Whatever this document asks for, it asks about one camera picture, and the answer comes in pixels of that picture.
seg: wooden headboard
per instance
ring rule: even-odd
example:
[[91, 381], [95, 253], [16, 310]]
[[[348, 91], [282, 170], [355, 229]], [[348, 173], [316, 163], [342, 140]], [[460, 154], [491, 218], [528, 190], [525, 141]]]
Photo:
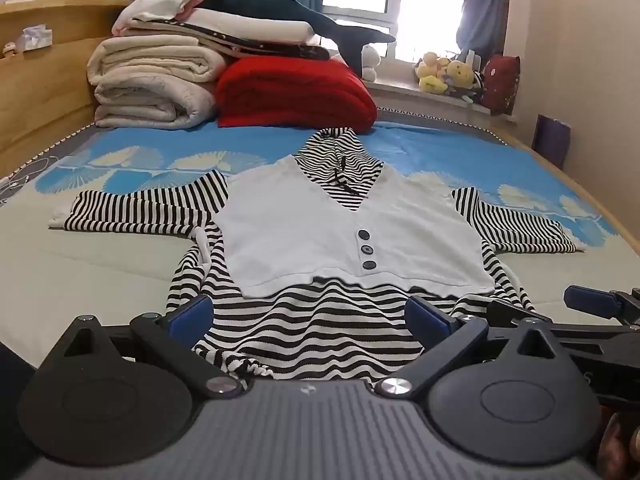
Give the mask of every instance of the wooden headboard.
[[86, 63], [127, 5], [35, 0], [0, 5], [0, 48], [45, 23], [53, 46], [0, 59], [0, 177], [94, 120]]

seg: ribbed gray surface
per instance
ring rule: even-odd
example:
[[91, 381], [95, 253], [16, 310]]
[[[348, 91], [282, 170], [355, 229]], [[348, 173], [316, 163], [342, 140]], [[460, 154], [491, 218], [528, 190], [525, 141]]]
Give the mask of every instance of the ribbed gray surface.
[[410, 402], [380, 399], [361, 381], [256, 381], [207, 403], [165, 452], [110, 469], [40, 459], [24, 480], [595, 479], [579, 462], [499, 470], [459, 457]]

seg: white vest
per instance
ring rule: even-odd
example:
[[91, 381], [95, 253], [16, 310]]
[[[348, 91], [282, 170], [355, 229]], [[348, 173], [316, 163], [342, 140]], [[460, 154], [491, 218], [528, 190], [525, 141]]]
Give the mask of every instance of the white vest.
[[363, 287], [421, 287], [441, 297], [494, 291], [481, 239], [451, 200], [385, 164], [357, 211], [331, 198], [292, 155], [228, 180], [214, 221], [225, 261], [246, 298], [314, 277]]

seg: folded quilt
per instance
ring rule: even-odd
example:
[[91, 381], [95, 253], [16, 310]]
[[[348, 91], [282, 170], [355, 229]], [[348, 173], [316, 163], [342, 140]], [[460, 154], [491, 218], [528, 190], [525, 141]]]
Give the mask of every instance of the folded quilt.
[[298, 41], [286, 42], [283, 36], [279, 42], [257, 41], [242, 37], [237, 37], [228, 32], [220, 32], [207, 27], [198, 19], [197, 23], [180, 22], [178, 20], [131, 20], [130, 28], [124, 34], [127, 36], [145, 34], [178, 34], [180, 36], [190, 36], [196, 38], [201, 45], [217, 50], [222, 54], [231, 57], [249, 56], [281, 56], [299, 57], [302, 59], [327, 60], [330, 58], [329, 52], [322, 46], [314, 44], [295, 44]]
[[87, 64], [89, 83], [97, 85], [111, 70], [135, 66], [137, 72], [174, 75], [185, 81], [215, 81], [226, 68], [216, 51], [197, 38], [153, 34], [109, 38], [95, 49]]
[[95, 89], [100, 105], [95, 124], [103, 128], [180, 130], [210, 119], [215, 112], [213, 84], [196, 84], [172, 75], [119, 68]]
[[362, 81], [343, 63], [248, 57], [216, 86], [220, 126], [370, 129], [378, 111]]

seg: black and white striped shirt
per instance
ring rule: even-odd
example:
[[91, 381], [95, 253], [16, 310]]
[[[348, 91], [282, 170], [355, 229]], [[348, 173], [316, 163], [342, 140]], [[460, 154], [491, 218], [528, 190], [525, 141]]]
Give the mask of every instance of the black and white striped shirt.
[[[383, 167], [348, 128], [314, 134], [295, 159], [312, 182], [350, 210], [359, 208]], [[167, 301], [167, 309], [173, 310], [197, 294], [212, 299], [214, 325], [194, 351], [240, 377], [375, 382], [422, 351], [404, 325], [408, 296], [425, 298], [454, 315], [481, 315], [495, 298], [532, 309], [496, 252], [576, 251], [557, 222], [487, 204], [475, 188], [455, 190], [452, 196], [457, 211], [481, 235], [484, 268], [495, 280], [491, 295], [439, 298], [419, 288], [363, 288], [337, 278], [315, 278], [309, 285], [288, 286], [267, 298], [244, 298], [226, 268], [222, 232], [214, 222], [228, 198], [225, 178], [217, 171], [169, 189], [127, 195], [82, 192], [65, 229], [196, 238], [199, 227], [208, 254], [200, 250], [202, 240], [194, 243], [178, 264]]]

